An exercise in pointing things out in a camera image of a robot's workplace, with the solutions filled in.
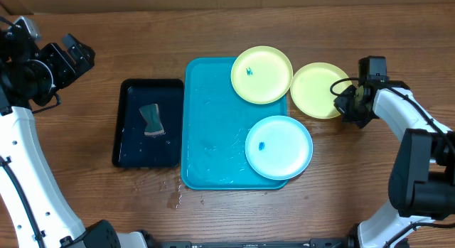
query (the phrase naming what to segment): plastic tray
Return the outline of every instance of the plastic tray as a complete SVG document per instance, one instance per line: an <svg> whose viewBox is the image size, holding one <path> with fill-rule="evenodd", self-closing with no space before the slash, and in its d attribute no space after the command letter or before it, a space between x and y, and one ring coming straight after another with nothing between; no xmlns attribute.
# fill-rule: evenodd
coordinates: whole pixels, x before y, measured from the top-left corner
<svg viewBox="0 0 455 248"><path fill-rule="evenodd" d="M198 58L186 68L182 180L196 190L282 188L287 180L270 180L251 168L245 139L259 120L287 115L286 97L263 105L240 98L230 81L235 59Z"/></svg>
<svg viewBox="0 0 455 248"><path fill-rule="evenodd" d="M129 79L120 88L112 163L122 168L174 167L180 163L183 117L181 80ZM146 136L139 109L157 104L164 134Z"/></svg>

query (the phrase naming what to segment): light blue plate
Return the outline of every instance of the light blue plate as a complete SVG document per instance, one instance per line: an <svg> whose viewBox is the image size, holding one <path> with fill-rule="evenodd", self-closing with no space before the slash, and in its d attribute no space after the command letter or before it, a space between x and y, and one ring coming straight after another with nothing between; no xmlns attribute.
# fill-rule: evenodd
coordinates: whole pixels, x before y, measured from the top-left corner
<svg viewBox="0 0 455 248"><path fill-rule="evenodd" d="M301 122L272 116L257 122L248 133L245 154L251 167L272 180L288 180L310 164L313 141Z"/></svg>
<svg viewBox="0 0 455 248"><path fill-rule="evenodd" d="M230 71L236 58L198 58L188 64L183 106L183 182L196 190L271 190L287 180L256 173L245 139L261 119L287 115L286 97L257 105L235 93Z"/></svg>

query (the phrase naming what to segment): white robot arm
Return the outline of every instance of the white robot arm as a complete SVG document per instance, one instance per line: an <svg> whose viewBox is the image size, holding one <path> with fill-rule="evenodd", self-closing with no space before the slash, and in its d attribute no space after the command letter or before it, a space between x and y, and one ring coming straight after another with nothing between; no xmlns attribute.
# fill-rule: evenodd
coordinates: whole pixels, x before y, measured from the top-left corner
<svg viewBox="0 0 455 248"><path fill-rule="evenodd" d="M358 80L359 86L334 93L343 121L363 128L381 118L401 142L389 200L358 225L355 247L395 247L419 226L440 227L431 223L455 213L454 135L416 102L405 83L389 81L384 57L361 59L359 78L349 80ZM430 163L446 166L446 173L429 172Z"/></svg>
<svg viewBox="0 0 455 248"><path fill-rule="evenodd" d="M397 88L396 90L415 101L411 91L403 88ZM376 93L373 111L379 118L387 123L400 142L406 129L423 129L432 133L437 132L428 125L427 121L409 102L403 100L388 89L382 89ZM437 121L434 121L434 123L444 133L451 131L447 126L444 126ZM409 226L411 222L433 221L434 220L431 217L424 216L400 217L398 210L390 204L389 200L387 200L387 202L369 220L362 222L358 226L360 247L382 248L386 242L389 242L397 233ZM406 232L406 234L390 244L390 247L394 247L413 231L414 230L409 230Z"/></svg>
<svg viewBox="0 0 455 248"><path fill-rule="evenodd" d="M45 106L55 96L58 106L56 92L93 67L95 52L70 34L63 38L68 54L54 43L39 50L32 20L0 21L10 25L0 32L0 194L19 247L147 248L140 232L117 234L107 221L84 227L63 198L36 134L28 101Z"/></svg>

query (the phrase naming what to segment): plate rim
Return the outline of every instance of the plate rim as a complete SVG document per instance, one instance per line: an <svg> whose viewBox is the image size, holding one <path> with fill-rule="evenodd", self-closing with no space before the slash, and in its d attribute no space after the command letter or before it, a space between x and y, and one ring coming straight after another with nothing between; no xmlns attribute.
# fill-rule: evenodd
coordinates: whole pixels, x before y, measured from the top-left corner
<svg viewBox="0 0 455 248"><path fill-rule="evenodd" d="M291 123L291 122L295 123L304 133L304 136L307 138L306 141L309 145L308 156L306 157L306 161L303 163L302 167L300 168L301 170L299 169L298 173L293 174L291 176L286 176L286 178L276 178L273 176L271 177L271 176L265 175L261 171L258 171L257 167L255 165L253 165L250 160L251 153L250 153L250 147L248 146L248 144L251 143L252 136L254 135L256 130L259 129L264 123L274 121L274 119L277 119L275 121L284 121L284 122L288 122L288 123ZM247 157L247 161L250 164L250 166L261 176L271 179L271 180L289 180L291 178L298 176L300 173L303 173L306 170L306 168L308 168L308 166L311 162L311 159L313 158L313 149L314 149L313 147L314 147L314 144L313 144L313 139L311 138L311 134L308 131L308 129L300 121L298 121L292 117L288 117L288 116L275 115L275 116L270 116L270 117L261 119L248 132L247 138L245 139L245 156Z"/></svg>
<svg viewBox="0 0 455 248"><path fill-rule="evenodd" d="M308 113L306 110L302 109L300 106L299 106L299 103L296 103L296 100L294 99L294 88L296 86L296 80L299 78L300 75L302 75L302 73L304 71L307 71L308 69L312 68L312 67L323 67L323 68L326 68L328 69L327 67L330 67L332 68L332 70L336 70L337 72L340 72L343 74L343 77L340 77L340 80L343 79L343 78L348 78L348 74L346 74L346 72L344 72L342 69L340 69L338 66L336 65L333 65L333 64L330 64L330 63L322 63L322 62L317 62L317 63L309 63L303 67L301 67L299 70L297 70L297 72L294 74L294 77L293 77L293 80L292 80L292 84L291 84L291 87L290 87L290 90L291 90L291 98L292 98L292 102L296 105L296 107L301 111L303 112L304 114L310 116L310 117L314 117L314 118L317 118L317 119L332 119L332 118L335 118L335 117L338 117L340 116L340 112L336 112L334 115L331 115L329 117L321 117L321 116L316 116L314 114L310 114ZM346 86L346 88L349 86L349 85L352 85L352 82L351 81L346 81L346 82L342 82L341 84L343 84Z"/></svg>
<svg viewBox="0 0 455 248"><path fill-rule="evenodd" d="M285 59L285 63L289 67L289 78L288 78L289 79L289 84L287 85L287 88L285 89L285 91L280 93L281 96L278 96L278 97L275 97L274 99L263 101L263 102L254 101L254 100L250 100L250 99L244 98L244 96L242 96L239 93L239 91L236 89L235 82L234 82L234 79L235 79L235 76L236 76L236 72L234 71L234 69L236 67L238 68L238 65L240 64L240 62L242 62L242 58L244 58L246 55L248 55L250 53L256 53L256 52L261 51L261 50L273 53L275 55L280 55L281 58ZM291 64L291 61L289 60L289 58L282 51L280 51L277 48L274 48L272 46L268 46L268 45L259 45L259 46L255 46L255 47L252 47L252 48L248 48L247 50L243 51L237 57L237 59L235 59L235 62L232 65L231 72L230 72L230 81L231 81L232 87L234 88L235 93L237 93L242 99L246 100L247 102L251 102L253 104L268 104L268 103L276 102L279 98L283 97L289 91L289 89L291 88L293 79L294 79L294 70L292 68L292 64Z"/></svg>

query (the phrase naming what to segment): yellow plate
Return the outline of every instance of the yellow plate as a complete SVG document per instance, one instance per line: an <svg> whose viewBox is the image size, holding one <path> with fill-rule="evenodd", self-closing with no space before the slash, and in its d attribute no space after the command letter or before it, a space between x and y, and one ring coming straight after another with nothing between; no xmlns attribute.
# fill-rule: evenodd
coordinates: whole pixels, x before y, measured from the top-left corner
<svg viewBox="0 0 455 248"><path fill-rule="evenodd" d="M291 96L295 105L310 117L330 119L340 113L333 106L335 95L330 93L330 86L337 80L348 78L340 68L328 63L311 63L303 66L294 75ZM342 93L351 81L337 84L333 91Z"/></svg>
<svg viewBox="0 0 455 248"><path fill-rule="evenodd" d="M230 79L236 93L255 104L274 102L292 83L292 65L280 50L269 46L250 48L239 55Z"/></svg>

